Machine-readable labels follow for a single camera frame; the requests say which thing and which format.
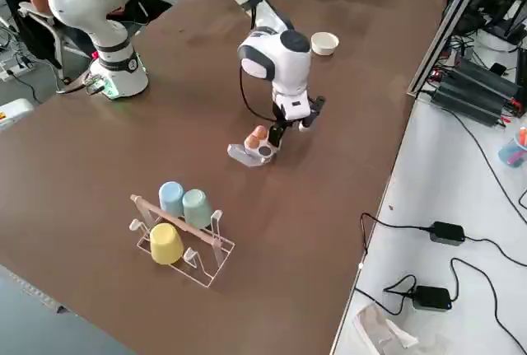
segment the white cup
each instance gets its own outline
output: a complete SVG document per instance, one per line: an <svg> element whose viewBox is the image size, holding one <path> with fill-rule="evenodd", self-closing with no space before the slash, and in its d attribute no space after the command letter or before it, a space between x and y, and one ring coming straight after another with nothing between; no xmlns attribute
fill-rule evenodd
<svg viewBox="0 0 527 355"><path fill-rule="evenodd" d="M317 32L311 36L311 49L320 56L333 54L337 46L337 36L329 32Z"/></svg>

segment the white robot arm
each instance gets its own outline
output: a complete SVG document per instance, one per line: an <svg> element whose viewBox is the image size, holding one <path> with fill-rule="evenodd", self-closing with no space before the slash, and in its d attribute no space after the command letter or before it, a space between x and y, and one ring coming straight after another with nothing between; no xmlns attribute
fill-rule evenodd
<svg viewBox="0 0 527 355"><path fill-rule="evenodd" d="M267 0L235 1L249 16L255 15L255 28L238 48L242 68L252 77L273 84L273 112L278 121L310 118L304 120L304 127L309 127L313 115L319 113L319 104L310 103L307 95L309 40L277 14Z"/></svg>
<svg viewBox="0 0 527 355"><path fill-rule="evenodd" d="M147 87L147 75L133 50L127 31L106 15L128 0L49 0L53 14L64 24L84 30L93 41L98 58L90 73L110 99L132 96ZM286 128L294 123L307 129L318 117L325 99L307 93L310 43L292 23L281 17L267 0L235 0L251 16L252 30L238 48L241 67L252 77L273 84L276 117L266 142L274 148Z"/></svg>
<svg viewBox="0 0 527 355"><path fill-rule="evenodd" d="M128 32L106 15L128 0L48 0L54 16L67 26L85 31L97 50L90 78L110 99L143 91L148 78L128 38Z"/></svg>

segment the egg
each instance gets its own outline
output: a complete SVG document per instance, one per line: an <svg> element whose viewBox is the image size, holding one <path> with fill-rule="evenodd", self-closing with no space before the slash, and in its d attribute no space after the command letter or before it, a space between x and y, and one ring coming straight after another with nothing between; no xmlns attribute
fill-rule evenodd
<svg viewBox="0 0 527 355"><path fill-rule="evenodd" d="M267 129L264 126L258 126L251 135L254 135L257 139L267 139Z"/></svg>
<svg viewBox="0 0 527 355"><path fill-rule="evenodd" d="M257 139L253 134L249 135L245 140L245 147L249 149L256 149L260 145L260 140Z"/></svg>

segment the white table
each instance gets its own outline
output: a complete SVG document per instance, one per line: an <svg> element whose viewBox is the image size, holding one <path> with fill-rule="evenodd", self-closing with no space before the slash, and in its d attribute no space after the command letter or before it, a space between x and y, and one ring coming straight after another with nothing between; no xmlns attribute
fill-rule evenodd
<svg viewBox="0 0 527 355"><path fill-rule="evenodd" d="M482 144L509 195L517 200L527 187L527 166L513 169L497 157L515 126L502 130L463 121ZM527 262L527 225L506 201L461 125L450 114L426 102L419 101L413 109L379 219L394 225L429 226L435 220L460 224L467 235L493 239L509 256ZM358 235L358 217L356 224ZM527 346L523 318L527 314L523 301L527 269L503 258L490 244L440 245L430 242L427 233L421 231L377 226L357 286L395 311L400 297L382 294L381 290L407 273L415 274L421 284L447 287L453 296L455 281L449 265L453 257L466 259L489 275L497 290L501 321ZM452 311L416 311L407 301L403 314L393 321L425 343L433 343L438 336L447 339L448 353L519 354L520 350L494 320L492 292L485 278L461 264L455 267L460 296ZM352 318L369 303L362 294L354 293L336 355L366 353Z"/></svg>

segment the blue container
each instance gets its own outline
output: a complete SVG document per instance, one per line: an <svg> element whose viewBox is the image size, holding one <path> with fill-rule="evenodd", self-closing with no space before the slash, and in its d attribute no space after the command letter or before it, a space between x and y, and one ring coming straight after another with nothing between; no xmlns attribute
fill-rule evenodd
<svg viewBox="0 0 527 355"><path fill-rule="evenodd" d="M166 182L159 188L159 205L174 217L183 216L183 186L177 182Z"/></svg>
<svg viewBox="0 0 527 355"><path fill-rule="evenodd" d="M500 160L510 167L521 166L526 158L527 147L520 145L520 133L516 133L514 137L507 143L497 155Z"/></svg>

